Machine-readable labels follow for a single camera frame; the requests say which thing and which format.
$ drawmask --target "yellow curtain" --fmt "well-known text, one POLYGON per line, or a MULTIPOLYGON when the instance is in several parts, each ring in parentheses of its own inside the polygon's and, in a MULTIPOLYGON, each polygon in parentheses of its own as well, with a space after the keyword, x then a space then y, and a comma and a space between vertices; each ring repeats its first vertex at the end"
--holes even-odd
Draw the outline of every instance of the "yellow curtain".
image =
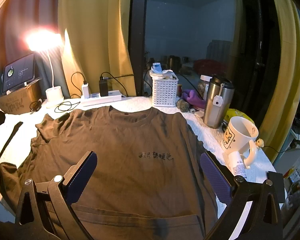
MULTIPOLYGON (((292 0, 274 0, 279 18, 281 61, 277 85, 259 129, 265 145, 279 151, 287 137, 300 100, 300 19, 292 0)), ((278 153, 264 148, 273 162, 278 153)))
MULTIPOLYGON (((70 81, 75 71, 87 78, 92 93, 99 91, 100 74, 133 74, 128 54, 130 0, 59 0, 58 27, 65 39, 62 63, 70 94, 79 91, 70 81)), ((80 75, 73 76, 81 87, 80 75)), ((134 77, 119 80, 129 96, 135 96, 134 77)), ((124 89, 112 80, 113 90, 124 89)))

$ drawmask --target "white bottle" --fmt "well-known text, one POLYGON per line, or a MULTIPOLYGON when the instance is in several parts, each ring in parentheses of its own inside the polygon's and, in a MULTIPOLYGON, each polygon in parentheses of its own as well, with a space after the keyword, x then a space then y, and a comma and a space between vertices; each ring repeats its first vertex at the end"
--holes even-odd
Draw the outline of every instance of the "white bottle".
POLYGON ((229 158, 229 168, 231 173, 236 175, 241 175, 247 179, 247 173, 243 161, 241 159, 240 153, 238 151, 232 152, 228 155, 229 158))

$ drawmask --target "black metal bracket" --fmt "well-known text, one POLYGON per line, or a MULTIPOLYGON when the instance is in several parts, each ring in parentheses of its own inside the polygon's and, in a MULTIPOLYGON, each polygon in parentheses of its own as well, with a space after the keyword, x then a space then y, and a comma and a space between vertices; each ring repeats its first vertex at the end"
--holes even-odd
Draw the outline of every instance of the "black metal bracket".
POLYGON ((51 222, 45 201, 50 201, 69 240, 93 240, 71 204, 79 200, 97 166, 97 155, 88 151, 67 173, 50 182, 24 182, 15 220, 15 239, 60 240, 51 222))
MULTIPOLYGON (((271 180, 260 184, 233 176, 209 151, 201 155, 200 163, 219 200, 227 204, 204 240, 229 239, 248 201, 252 206, 237 239, 283 239, 279 203, 271 180)), ((60 240, 45 205, 50 201, 69 240, 92 240, 70 205, 78 201, 96 166, 97 155, 88 151, 64 176, 37 184, 27 179, 18 203, 15 239, 60 240)))
POLYGON ((252 201, 252 206, 237 239, 283 239, 279 202, 271 180, 260 184, 247 182, 242 176, 233 176, 209 151, 201 155, 200 162, 219 200, 227 204, 205 240, 229 239, 248 201, 252 201))

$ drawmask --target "white blanket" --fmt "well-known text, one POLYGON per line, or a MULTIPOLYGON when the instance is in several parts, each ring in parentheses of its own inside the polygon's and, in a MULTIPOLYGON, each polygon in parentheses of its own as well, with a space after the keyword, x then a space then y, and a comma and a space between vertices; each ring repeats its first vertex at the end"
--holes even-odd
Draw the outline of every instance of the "white blanket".
MULTIPOLYGON (((79 102, 79 99, 70 99, 68 101, 76 103, 79 102)), ((79 104, 76 109, 88 110, 91 108, 110 105, 120 111, 137 112, 149 109, 151 107, 151 99, 144 97, 123 98, 122 101, 95 106, 81 107, 81 105, 79 104)), ((158 109, 167 114, 174 114, 176 112, 179 112, 176 107, 158 107, 158 109)), ((37 113, 27 113, 21 115, 6 114, 6 121, 3 125, 0 126, 0 151, 3 145, 8 140, 10 134, 12 133, 14 125, 19 121, 22 121, 23 125, 20 127, 19 131, 9 143, 0 159, 0 163, 9 162, 15 164, 17 167, 21 165, 24 159, 29 155, 31 138, 37 136, 37 128, 35 127, 35 124, 41 123, 45 114, 49 114, 52 118, 56 119, 62 116, 64 113, 55 113, 54 108, 47 109, 44 103, 40 111, 38 111, 37 113)), ((227 156, 224 154, 221 148, 221 140, 223 135, 221 128, 211 129, 207 127, 203 123, 203 121, 200 118, 196 117, 194 114, 182 113, 182 115, 187 120, 187 123, 191 126, 194 133, 198 136, 198 139, 203 141, 204 147, 207 150, 211 151, 221 164, 226 165, 228 161, 227 156)), ((266 157, 265 153, 260 149, 258 151, 256 160, 251 165, 251 169, 247 170, 248 181, 263 183, 263 181, 266 179, 267 171, 275 171, 275 169, 269 159, 266 157)), ((1 194, 0 202, 8 208, 7 204, 2 199, 1 194)), ((220 217, 224 209, 226 208, 226 205, 221 203, 218 198, 217 203, 218 217, 220 217)), ((230 239, 235 239, 238 237, 247 218, 250 207, 251 202, 248 202, 230 239)))

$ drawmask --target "tablet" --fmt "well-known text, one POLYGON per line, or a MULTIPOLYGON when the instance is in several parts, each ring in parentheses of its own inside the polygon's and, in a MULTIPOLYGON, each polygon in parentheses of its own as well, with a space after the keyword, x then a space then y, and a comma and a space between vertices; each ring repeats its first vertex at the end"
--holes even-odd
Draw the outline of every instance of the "tablet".
POLYGON ((34 80, 34 54, 28 54, 4 67, 2 93, 34 80))

